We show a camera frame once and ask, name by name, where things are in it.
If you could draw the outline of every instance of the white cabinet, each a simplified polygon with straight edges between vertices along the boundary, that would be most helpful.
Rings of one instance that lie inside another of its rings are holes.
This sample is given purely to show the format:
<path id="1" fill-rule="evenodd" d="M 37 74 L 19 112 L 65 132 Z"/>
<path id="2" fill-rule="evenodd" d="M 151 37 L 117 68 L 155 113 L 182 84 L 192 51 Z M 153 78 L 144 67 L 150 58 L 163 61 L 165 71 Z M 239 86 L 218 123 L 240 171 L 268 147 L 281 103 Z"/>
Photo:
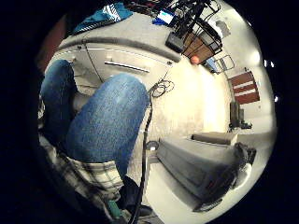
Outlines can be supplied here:
<path id="1" fill-rule="evenodd" d="M 96 74 L 86 49 L 83 47 L 81 49 L 77 48 L 78 46 L 74 46 L 70 49 L 65 49 L 63 52 L 58 51 L 51 59 L 50 64 L 56 60 L 71 62 L 78 90 L 92 95 L 102 84 L 102 81 Z"/>
<path id="2" fill-rule="evenodd" d="M 123 49 L 88 49 L 93 64 L 104 81 L 110 76 L 127 73 L 137 77 L 149 90 L 167 71 L 172 62 L 165 63 L 154 57 Z"/>

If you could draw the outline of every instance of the power cord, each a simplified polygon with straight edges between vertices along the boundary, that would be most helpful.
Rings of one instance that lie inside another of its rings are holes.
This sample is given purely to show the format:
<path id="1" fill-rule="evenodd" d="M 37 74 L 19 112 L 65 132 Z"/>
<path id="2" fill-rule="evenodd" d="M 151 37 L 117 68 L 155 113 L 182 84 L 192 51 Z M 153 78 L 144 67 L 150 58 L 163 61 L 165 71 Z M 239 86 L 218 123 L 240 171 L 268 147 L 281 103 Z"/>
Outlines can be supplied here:
<path id="1" fill-rule="evenodd" d="M 142 195 L 143 195 L 143 189 L 144 189 L 144 182 L 145 182 L 145 175 L 146 175 L 146 151 L 147 151 L 147 138 L 148 138 L 148 130 L 150 126 L 150 122 L 152 119 L 152 98 L 158 98 L 162 95 L 164 95 L 166 92 L 169 92 L 175 88 L 175 83 L 169 80 L 165 80 L 167 73 L 163 78 L 160 78 L 159 81 L 154 84 L 148 91 L 149 95 L 149 118 L 146 124 L 146 128 L 143 135 L 143 150 L 142 150 L 142 176 L 140 180 L 140 187 L 135 203 L 135 209 L 134 213 L 132 214 L 128 224 L 136 224 L 138 217 L 139 217 L 139 210 L 142 202 Z"/>

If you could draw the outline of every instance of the wall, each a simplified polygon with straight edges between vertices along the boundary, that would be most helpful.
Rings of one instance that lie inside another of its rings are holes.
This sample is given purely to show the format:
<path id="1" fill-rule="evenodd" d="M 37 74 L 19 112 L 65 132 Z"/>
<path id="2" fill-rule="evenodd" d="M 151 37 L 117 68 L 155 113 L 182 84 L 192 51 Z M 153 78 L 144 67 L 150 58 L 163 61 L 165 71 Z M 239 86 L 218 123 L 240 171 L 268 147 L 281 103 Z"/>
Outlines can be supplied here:
<path id="1" fill-rule="evenodd" d="M 274 96 L 268 74 L 263 67 L 263 56 L 253 29 L 235 9 L 223 1 L 221 11 L 212 17 L 213 21 L 224 21 L 230 28 L 231 34 L 222 40 L 223 52 L 215 56 L 216 59 L 226 54 L 231 55 L 235 68 L 225 72 L 228 78 L 245 72 L 247 67 L 253 74 L 258 85 L 261 100 L 259 102 L 242 105 L 246 122 L 252 123 L 251 130 L 240 130 L 239 133 L 264 133 L 277 127 Z"/>

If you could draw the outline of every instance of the blue jeans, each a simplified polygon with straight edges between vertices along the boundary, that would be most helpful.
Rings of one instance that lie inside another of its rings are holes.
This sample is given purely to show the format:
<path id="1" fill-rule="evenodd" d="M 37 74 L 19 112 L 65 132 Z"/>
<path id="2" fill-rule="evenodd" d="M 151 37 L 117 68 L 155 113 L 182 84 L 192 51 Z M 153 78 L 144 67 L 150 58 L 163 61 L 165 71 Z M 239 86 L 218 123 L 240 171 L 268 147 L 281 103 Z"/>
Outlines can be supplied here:
<path id="1" fill-rule="evenodd" d="M 47 113 L 42 133 L 74 160 L 115 161 L 123 179 L 149 104 L 145 86 L 130 75 L 111 77 L 72 118 L 76 91 L 71 65 L 54 62 L 41 86 Z"/>

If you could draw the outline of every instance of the computer monitor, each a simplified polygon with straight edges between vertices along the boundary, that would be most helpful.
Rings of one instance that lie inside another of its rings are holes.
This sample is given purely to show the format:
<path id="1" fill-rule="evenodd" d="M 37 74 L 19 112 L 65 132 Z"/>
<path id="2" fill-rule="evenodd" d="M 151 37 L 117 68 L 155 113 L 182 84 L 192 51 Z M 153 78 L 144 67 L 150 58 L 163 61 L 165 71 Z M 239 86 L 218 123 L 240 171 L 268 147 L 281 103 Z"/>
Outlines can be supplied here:
<path id="1" fill-rule="evenodd" d="M 167 11 L 166 9 L 162 9 L 160 10 L 160 13 L 158 15 L 157 18 L 159 18 L 160 20 L 164 21 L 167 24 L 170 24 L 170 22 L 174 19 L 175 14 Z"/>

